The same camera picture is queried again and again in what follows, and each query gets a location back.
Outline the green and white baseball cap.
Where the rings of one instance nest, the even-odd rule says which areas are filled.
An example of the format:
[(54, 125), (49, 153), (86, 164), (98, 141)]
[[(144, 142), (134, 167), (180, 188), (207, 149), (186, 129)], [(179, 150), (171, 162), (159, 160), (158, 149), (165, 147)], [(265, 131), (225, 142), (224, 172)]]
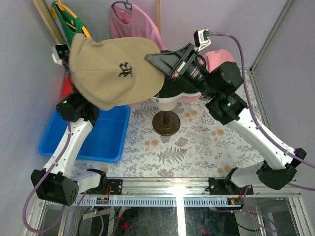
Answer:
[(182, 92), (197, 93), (199, 91), (194, 86), (190, 85), (185, 79), (171, 81), (171, 79), (165, 75), (164, 84), (155, 96), (161, 98), (174, 97)]

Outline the beige cap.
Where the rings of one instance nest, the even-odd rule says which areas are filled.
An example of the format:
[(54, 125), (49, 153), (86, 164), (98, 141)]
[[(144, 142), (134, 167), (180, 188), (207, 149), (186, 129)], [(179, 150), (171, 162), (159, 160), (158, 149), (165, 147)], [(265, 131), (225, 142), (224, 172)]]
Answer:
[(164, 73), (145, 60), (158, 53), (157, 45), (143, 37), (95, 42), (77, 33), (69, 53), (72, 83), (102, 110), (147, 100), (164, 84)]

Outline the dark round mannequin stand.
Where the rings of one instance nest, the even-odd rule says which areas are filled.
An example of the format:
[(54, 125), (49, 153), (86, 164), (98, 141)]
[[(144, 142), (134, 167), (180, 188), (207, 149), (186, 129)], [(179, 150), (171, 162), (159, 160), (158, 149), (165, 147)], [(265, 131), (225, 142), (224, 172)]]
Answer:
[(180, 129), (180, 119), (173, 111), (160, 111), (152, 120), (153, 129), (161, 136), (172, 136)]

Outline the blue plastic bin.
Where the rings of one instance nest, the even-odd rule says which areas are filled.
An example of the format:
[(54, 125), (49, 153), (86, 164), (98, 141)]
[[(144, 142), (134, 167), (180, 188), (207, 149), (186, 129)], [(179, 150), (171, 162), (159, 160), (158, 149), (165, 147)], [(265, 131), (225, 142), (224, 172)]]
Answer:
[[(99, 111), (99, 117), (90, 134), (86, 137), (77, 159), (116, 163), (121, 159), (130, 107), (117, 106), (109, 111)], [(66, 129), (66, 121), (55, 111), (47, 125), (38, 152), (50, 157), (57, 148)]]

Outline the pink bucket hat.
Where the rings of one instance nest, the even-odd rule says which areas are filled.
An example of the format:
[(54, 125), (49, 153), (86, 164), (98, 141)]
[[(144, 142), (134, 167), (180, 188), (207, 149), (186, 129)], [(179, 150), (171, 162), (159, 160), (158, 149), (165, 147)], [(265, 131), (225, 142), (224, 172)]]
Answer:
[(203, 58), (206, 61), (206, 69), (209, 72), (212, 72), (218, 66), (224, 62), (235, 62), (232, 54), (225, 49), (219, 49), (216, 51), (209, 51), (203, 55)]

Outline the pink baseball cap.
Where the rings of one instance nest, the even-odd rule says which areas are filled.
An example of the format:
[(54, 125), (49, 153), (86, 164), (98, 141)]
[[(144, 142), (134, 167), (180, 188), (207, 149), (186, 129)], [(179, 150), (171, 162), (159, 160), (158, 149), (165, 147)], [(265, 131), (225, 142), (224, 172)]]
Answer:
[(200, 93), (186, 94), (186, 96), (182, 96), (180, 100), (187, 103), (193, 103), (196, 102), (200, 98), (200, 96)]

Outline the beige mannequin head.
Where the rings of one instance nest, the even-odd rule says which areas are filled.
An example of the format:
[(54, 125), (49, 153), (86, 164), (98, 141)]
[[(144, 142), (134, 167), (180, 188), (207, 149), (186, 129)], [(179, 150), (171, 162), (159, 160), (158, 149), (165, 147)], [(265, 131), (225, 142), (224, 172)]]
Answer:
[(162, 99), (160, 99), (159, 102), (157, 102), (157, 107), (162, 111), (172, 111), (176, 107), (178, 101), (179, 99), (173, 99), (170, 101), (162, 101)]

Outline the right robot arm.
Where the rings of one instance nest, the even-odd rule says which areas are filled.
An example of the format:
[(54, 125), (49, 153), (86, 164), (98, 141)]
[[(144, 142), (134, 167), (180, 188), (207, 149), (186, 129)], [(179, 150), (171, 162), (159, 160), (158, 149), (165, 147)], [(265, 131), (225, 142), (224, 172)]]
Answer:
[(210, 115), (237, 132), (263, 157), (256, 165), (229, 172), (223, 184), (228, 193), (235, 194), (257, 183), (274, 190), (291, 184), (306, 152), (285, 144), (255, 119), (249, 103), (236, 94), (244, 79), (228, 51), (218, 50), (210, 57), (202, 57), (189, 43), (178, 51), (150, 54), (145, 59), (169, 79), (184, 79), (209, 98), (206, 108)]

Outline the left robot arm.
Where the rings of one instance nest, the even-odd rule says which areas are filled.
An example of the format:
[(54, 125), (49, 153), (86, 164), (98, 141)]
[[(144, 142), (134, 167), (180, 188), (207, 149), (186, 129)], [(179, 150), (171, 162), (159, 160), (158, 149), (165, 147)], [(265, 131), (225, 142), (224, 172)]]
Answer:
[(102, 194), (108, 187), (106, 173), (100, 170), (88, 169), (83, 175), (71, 177), (74, 162), (98, 119), (99, 109), (74, 92), (56, 105), (56, 111), (67, 122), (65, 132), (43, 169), (32, 172), (31, 181), (33, 192), (40, 199), (70, 206), (78, 194), (90, 190)]

